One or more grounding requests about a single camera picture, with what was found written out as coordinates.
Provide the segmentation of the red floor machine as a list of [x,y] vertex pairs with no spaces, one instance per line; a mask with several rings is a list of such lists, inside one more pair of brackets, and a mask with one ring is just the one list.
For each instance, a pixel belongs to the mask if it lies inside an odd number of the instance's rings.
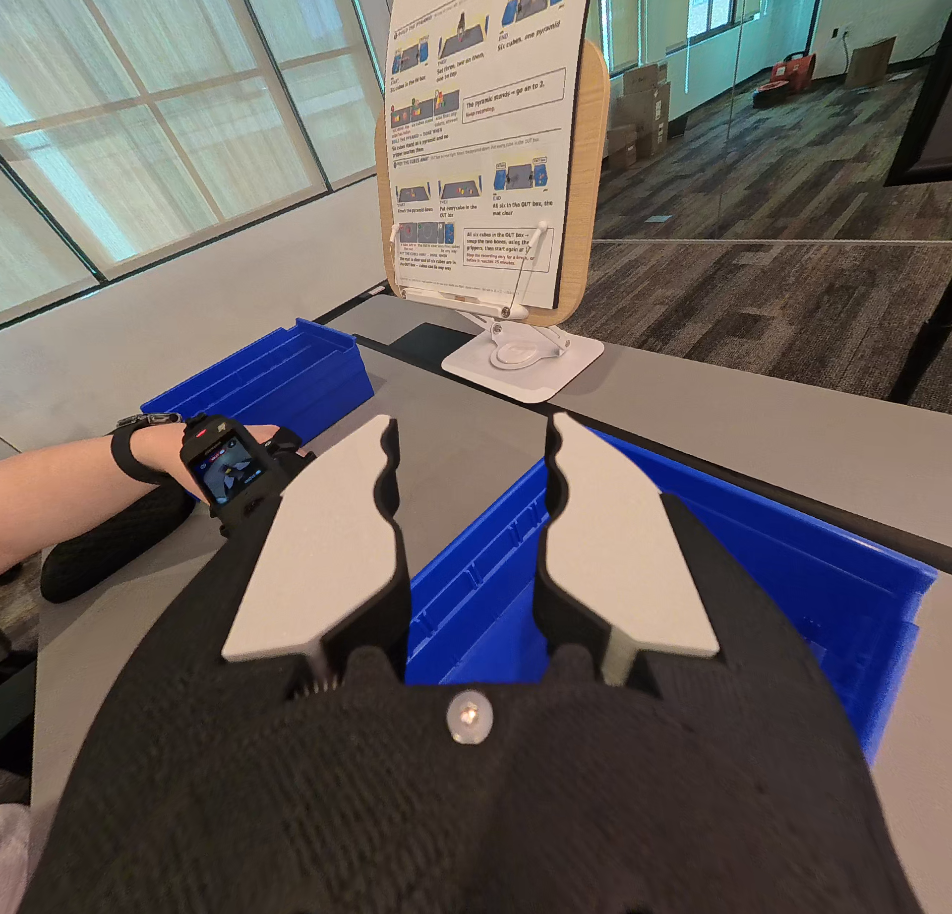
[[767,110],[777,107],[806,90],[812,83],[815,63],[816,54],[806,51],[791,52],[775,63],[769,81],[753,92],[753,109]]

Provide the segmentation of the person's left forearm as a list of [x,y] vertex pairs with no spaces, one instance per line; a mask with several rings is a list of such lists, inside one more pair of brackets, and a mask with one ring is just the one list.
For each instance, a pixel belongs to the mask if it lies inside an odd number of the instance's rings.
[[152,489],[117,466],[108,436],[4,459],[1,573],[98,526]]

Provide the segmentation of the printed instruction sheet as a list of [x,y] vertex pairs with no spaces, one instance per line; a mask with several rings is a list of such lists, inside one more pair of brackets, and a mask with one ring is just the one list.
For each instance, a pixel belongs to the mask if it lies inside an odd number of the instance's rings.
[[377,130],[397,295],[527,322],[558,303],[589,0],[392,0]]

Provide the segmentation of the black oval pad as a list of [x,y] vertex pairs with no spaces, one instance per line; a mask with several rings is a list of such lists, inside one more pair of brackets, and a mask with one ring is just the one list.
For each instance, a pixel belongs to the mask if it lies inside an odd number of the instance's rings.
[[164,484],[96,527],[54,546],[40,573],[42,599],[59,605],[84,595],[181,527],[195,505],[177,484]]

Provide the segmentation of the tall cardboard box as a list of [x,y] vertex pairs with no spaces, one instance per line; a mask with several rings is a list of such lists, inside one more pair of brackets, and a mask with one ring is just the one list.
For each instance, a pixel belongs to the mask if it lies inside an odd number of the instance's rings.
[[665,148],[670,93],[666,61],[633,67],[623,75],[621,111],[625,123],[634,126],[638,160],[651,159]]

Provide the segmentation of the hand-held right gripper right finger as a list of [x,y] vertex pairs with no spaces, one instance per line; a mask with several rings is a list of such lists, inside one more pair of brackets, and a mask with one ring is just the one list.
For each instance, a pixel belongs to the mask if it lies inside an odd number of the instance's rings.
[[713,659],[720,644],[658,487],[565,412],[546,427],[534,621],[553,648],[582,646],[625,685],[644,652]]

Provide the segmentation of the person's left hand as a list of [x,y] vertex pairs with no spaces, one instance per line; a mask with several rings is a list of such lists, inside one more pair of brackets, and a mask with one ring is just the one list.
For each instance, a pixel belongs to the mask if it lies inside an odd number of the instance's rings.
[[141,465],[171,476],[197,495],[197,486],[181,459],[184,429],[182,422],[139,428],[130,436],[129,448]]

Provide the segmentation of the black wristband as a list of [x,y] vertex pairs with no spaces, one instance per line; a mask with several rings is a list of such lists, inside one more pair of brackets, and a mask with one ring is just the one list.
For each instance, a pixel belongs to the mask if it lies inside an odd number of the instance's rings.
[[164,472],[138,461],[132,452],[131,439],[135,432],[162,425],[181,424],[184,419],[178,413],[139,413],[128,416],[116,424],[111,432],[111,454],[113,461],[125,476],[142,484],[161,486],[171,480]]

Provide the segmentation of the brown cardboard box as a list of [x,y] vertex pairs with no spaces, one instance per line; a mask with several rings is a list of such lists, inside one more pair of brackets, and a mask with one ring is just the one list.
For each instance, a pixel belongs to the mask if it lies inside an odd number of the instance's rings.
[[844,88],[859,89],[880,85],[887,76],[895,43],[896,36],[893,35],[878,39],[872,45],[852,49],[843,80]]

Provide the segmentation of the large grid window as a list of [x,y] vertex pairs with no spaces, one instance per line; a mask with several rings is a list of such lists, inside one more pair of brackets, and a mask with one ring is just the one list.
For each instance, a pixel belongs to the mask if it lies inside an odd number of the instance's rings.
[[387,0],[1,0],[2,327],[372,172]]

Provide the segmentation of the blue plastic bin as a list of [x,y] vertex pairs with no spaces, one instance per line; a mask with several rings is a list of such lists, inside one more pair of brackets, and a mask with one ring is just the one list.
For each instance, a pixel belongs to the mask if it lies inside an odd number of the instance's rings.
[[[938,571],[849,531],[601,432],[679,497],[815,655],[875,763]],[[539,682],[532,616],[547,519],[539,460],[411,581],[408,684]]]
[[373,396],[354,337],[300,318],[150,399],[141,412],[277,425],[309,448]]

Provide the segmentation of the dark desk foot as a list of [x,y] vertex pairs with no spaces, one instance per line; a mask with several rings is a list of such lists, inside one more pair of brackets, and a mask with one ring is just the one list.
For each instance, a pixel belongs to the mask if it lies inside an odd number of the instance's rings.
[[16,650],[1,632],[1,768],[28,779],[32,769],[37,655]]

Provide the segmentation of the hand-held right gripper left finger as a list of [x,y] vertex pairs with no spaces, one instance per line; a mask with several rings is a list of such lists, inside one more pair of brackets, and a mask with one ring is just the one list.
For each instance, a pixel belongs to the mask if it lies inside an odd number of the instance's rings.
[[292,683],[344,682],[352,654],[384,655],[406,677],[411,579],[401,528],[398,421],[377,415],[282,491],[231,629],[224,668],[288,670]]

